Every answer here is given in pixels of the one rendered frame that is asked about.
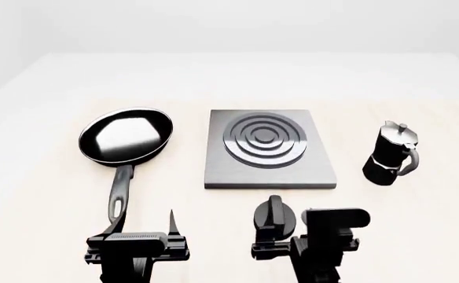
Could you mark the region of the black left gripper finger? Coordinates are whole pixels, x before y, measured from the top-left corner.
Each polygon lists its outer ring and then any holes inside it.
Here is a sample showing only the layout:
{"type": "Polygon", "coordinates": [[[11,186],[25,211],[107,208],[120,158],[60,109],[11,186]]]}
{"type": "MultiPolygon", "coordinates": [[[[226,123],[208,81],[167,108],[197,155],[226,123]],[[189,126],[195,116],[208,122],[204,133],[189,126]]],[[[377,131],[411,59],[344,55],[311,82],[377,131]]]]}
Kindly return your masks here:
{"type": "Polygon", "coordinates": [[[169,236],[178,236],[179,235],[178,227],[177,227],[175,219],[174,219],[173,210],[170,211],[168,235],[169,236]]]}
{"type": "Polygon", "coordinates": [[[121,233],[126,220],[126,215],[127,212],[123,211],[116,219],[114,219],[114,221],[112,221],[111,225],[106,228],[103,234],[108,236],[112,235],[113,233],[121,233]]]}

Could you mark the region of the black moka pot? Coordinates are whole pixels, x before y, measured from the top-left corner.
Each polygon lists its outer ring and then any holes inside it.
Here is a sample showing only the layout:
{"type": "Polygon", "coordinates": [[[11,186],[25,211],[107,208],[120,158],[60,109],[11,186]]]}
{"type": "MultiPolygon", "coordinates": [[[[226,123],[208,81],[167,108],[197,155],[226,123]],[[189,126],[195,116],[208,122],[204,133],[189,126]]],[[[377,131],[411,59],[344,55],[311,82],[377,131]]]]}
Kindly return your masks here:
{"type": "Polygon", "coordinates": [[[418,142],[417,134],[406,124],[384,122],[362,168],[365,178],[378,186],[391,186],[398,176],[415,171],[420,163],[418,142]]]}

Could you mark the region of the black frying pan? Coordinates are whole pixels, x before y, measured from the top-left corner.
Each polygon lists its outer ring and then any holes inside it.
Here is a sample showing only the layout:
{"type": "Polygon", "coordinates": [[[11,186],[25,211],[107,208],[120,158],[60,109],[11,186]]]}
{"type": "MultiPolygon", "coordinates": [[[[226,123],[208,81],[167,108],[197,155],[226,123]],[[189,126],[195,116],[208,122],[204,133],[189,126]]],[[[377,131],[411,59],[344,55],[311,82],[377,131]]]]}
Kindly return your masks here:
{"type": "Polygon", "coordinates": [[[165,112],[146,107],[122,108],[97,117],[81,131],[80,152],[93,162],[116,169],[108,198],[108,220],[127,211],[134,169],[159,155],[173,134],[165,112]]]}

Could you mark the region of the black stove knob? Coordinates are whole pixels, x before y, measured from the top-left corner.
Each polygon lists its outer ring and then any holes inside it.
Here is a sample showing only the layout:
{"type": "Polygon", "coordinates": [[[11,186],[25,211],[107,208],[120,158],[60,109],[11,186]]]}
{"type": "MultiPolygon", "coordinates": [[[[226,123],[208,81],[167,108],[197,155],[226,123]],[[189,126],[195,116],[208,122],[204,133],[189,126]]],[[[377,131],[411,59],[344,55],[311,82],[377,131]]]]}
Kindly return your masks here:
{"type": "Polygon", "coordinates": [[[282,202],[278,195],[271,195],[266,202],[261,203],[254,212],[254,227],[286,226],[296,228],[296,216],[292,209],[282,202]]]}

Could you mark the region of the grey square stove plate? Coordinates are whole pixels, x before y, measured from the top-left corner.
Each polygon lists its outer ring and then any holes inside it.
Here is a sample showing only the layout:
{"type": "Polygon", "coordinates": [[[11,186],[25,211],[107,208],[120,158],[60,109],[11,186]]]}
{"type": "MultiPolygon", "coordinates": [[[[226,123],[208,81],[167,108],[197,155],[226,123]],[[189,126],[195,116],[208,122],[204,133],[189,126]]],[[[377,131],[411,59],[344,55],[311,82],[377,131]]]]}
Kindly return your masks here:
{"type": "Polygon", "coordinates": [[[211,110],[208,189],[335,189],[337,178],[306,109],[211,110]]]}

